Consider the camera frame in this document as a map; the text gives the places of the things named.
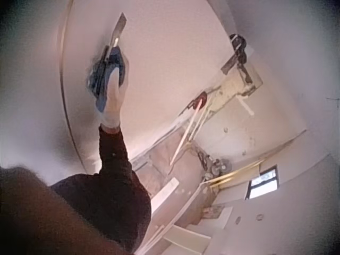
exposed wall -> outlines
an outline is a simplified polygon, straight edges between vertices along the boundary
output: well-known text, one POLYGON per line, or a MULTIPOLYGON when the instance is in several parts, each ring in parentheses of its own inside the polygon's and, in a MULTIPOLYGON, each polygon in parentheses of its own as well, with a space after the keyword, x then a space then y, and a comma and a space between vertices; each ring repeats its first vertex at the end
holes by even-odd
POLYGON ((226 2, 238 33, 290 93, 317 143, 338 160, 338 7, 319 0, 226 2))
POLYGON ((196 138, 198 145, 214 158, 230 159, 234 169, 305 129, 286 114, 266 83, 244 101, 254 116, 234 98, 204 124, 196 138))
POLYGON ((274 192, 228 203, 233 212, 220 254, 328 254, 339 237, 338 174, 327 156, 274 192), (262 221, 256 221, 258 214, 264 214, 262 221))

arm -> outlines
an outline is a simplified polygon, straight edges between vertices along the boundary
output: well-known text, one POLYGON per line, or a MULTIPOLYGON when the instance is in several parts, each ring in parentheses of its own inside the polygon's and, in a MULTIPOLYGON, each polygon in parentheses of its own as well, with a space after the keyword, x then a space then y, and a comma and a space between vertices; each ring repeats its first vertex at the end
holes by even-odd
POLYGON ((99 127, 99 154, 102 169, 108 168, 114 163, 129 161, 123 134, 119 126, 110 129, 102 124, 99 127))
POLYGON ((34 254, 128 254, 28 170, 0 174, 1 221, 15 226, 34 254))
POLYGON ((115 63, 109 64, 103 82, 106 89, 101 90, 96 102, 101 118, 99 127, 99 154, 103 164, 101 172, 121 168, 129 161, 120 128, 120 111, 129 82, 129 62, 120 50, 114 50, 113 54, 119 55, 115 59, 122 61, 119 66, 123 68, 124 77, 120 79, 120 67, 115 63))

white panel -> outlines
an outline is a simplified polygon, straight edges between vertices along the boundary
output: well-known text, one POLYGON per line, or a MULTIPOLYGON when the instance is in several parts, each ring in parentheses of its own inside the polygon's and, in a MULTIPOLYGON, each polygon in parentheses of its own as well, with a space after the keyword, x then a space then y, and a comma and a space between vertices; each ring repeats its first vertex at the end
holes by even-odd
POLYGON ((164 239, 180 247, 203 254, 210 242, 210 237, 173 225, 163 236, 164 239))
POLYGON ((197 255, 197 253, 179 247, 175 244, 171 244, 168 248, 166 248, 162 255, 197 255))
POLYGON ((173 177, 152 199, 151 214, 153 215, 162 203, 174 192, 178 187, 179 181, 173 177))

dark red sleeve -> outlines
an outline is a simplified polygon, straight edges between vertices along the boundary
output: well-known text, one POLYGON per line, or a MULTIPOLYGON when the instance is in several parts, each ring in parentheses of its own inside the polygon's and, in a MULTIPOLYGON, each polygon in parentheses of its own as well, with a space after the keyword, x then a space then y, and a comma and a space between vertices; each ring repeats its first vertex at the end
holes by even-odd
POLYGON ((102 169, 126 168, 129 163, 128 152, 124 143, 122 131, 116 134, 108 134, 99 127, 99 154, 102 169))

